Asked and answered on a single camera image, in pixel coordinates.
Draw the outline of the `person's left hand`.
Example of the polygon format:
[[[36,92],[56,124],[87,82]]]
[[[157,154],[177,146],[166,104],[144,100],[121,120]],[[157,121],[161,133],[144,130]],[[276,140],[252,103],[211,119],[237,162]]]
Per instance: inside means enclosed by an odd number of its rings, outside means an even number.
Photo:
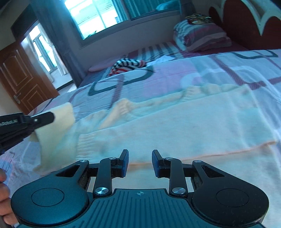
[[[5,171],[1,169],[1,216],[7,225],[14,226],[18,221],[11,208],[11,198],[9,197],[11,191],[9,187],[4,184],[6,178]]]

